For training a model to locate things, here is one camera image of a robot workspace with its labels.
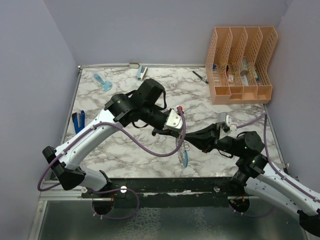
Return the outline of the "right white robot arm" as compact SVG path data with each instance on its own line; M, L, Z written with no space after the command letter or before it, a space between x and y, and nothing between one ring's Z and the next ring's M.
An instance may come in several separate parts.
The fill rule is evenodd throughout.
M282 208L298 219L299 225L314 236L320 235L320 194L311 190L274 165L265 144L256 131L244 131L230 137L236 124L210 126L186 134L185 140L209 153L218 150L226 157L237 157L238 170L233 175L229 189L240 196L244 192L257 196Z

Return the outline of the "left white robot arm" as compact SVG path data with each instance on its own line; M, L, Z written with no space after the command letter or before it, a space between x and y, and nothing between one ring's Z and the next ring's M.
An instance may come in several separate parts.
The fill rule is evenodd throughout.
M165 107L156 105L160 96L165 96L165 88L154 79L146 79L138 89L129 93L119 93L111 97L104 108L72 139L60 146L47 146L42 154L48 162L48 168L58 179L58 184L66 191L77 186L92 189L97 196L106 197L111 190L109 179L102 171L81 166L82 161L104 140L117 131L123 132L145 152L161 157L132 135L125 127L137 121L143 121L157 130L172 130L186 135L186 120L181 106L165 111Z

